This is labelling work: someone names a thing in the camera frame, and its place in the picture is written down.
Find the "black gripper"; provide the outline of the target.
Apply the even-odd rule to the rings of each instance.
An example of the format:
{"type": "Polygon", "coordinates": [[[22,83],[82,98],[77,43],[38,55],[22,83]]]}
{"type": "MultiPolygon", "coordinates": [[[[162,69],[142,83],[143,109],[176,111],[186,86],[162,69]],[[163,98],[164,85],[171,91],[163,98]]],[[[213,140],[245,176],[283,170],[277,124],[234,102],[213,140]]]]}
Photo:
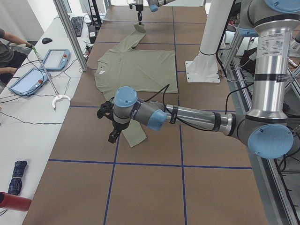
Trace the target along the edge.
{"type": "Polygon", "coordinates": [[[142,11],[137,11],[137,17],[138,17],[138,24],[141,25],[143,20],[142,11]]]}
{"type": "Polygon", "coordinates": [[[113,125],[113,131],[109,134],[108,142],[115,143],[120,136],[122,130],[125,130],[128,128],[128,123],[117,123],[115,121],[112,122],[113,125]]]}

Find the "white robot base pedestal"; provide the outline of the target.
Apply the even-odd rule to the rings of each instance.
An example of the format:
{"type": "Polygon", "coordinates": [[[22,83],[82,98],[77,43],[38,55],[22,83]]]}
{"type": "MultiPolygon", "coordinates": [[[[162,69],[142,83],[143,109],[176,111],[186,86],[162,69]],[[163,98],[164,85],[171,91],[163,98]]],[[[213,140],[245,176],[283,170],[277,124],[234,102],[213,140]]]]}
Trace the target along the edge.
{"type": "Polygon", "coordinates": [[[193,61],[185,62],[187,82],[220,82],[216,55],[233,5],[233,0],[213,0],[211,2],[199,53],[193,61]]]}

